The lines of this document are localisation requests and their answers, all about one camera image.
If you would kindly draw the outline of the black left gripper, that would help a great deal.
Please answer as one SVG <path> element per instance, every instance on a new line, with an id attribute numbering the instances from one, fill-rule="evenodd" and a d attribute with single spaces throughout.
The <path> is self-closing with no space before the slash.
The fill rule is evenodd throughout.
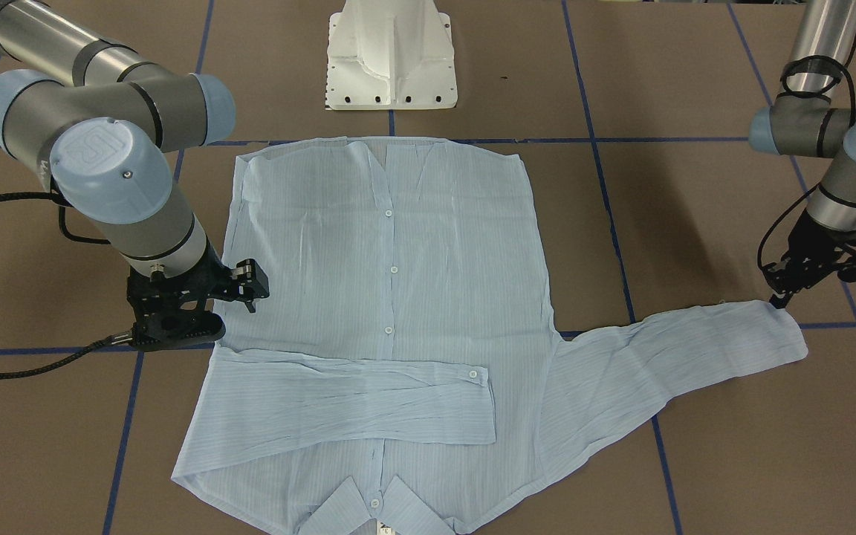
<path id="1" fill-rule="evenodd" d="M 788 248 L 777 263 L 764 265 L 765 281 L 770 285 L 768 302 L 785 309 L 797 292 L 817 285 L 836 273 L 847 254 L 839 244 L 856 239 L 856 230 L 836 231 L 819 224 L 804 211 L 788 234 Z"/>

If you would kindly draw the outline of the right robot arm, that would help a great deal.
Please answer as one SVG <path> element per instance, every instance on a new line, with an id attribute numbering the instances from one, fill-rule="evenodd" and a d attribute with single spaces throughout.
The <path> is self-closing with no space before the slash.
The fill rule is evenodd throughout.
<path id="1" fill-rule="evenodd" d="M 216 253 L 166 155 L 227 139 L 236 105 L 214 76 L 174 74 L 40 1 L 0 1 L 0 148 L 75 209 L 129 265 L 130 332 L 140 350 L 220 340 L 208 302 L 268 297 L 254 259 Z"/>

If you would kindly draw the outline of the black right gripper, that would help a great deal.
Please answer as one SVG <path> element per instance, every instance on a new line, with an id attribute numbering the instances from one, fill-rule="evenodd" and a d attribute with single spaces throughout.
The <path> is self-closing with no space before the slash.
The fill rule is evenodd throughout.
<path id="1" fill-rule="evenodd" d="M 156 351 L 220 340 L 227 328 L 219 315 L 208 311 L 207 302 L 218 297 L 218 287 L 228 273 L 212 246 L 206 246 L 200 260 L 176 277 L 148 277 L 129 268 L 128 302 L 134 312 L 129 345 Z M 257 302 L 270 295 L 268 275 L 255 259 L 241 260 L 230 271 L 224 295 L 255 313 Z"/>

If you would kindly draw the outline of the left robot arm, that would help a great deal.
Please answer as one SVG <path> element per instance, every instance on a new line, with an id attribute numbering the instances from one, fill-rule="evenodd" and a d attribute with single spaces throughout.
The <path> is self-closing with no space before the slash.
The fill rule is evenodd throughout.
<path id="1" fill-rule="evenodd" d="M 752 118 L 752 149 L 829 160 L 820 182 L 792 204 L 800 214 L 787 250 L 774 263 L 756 262 L 778 309 L 829 275 L 856 283 L 855 50 L 856 1 L 808 1 L 780 91 Z"/>

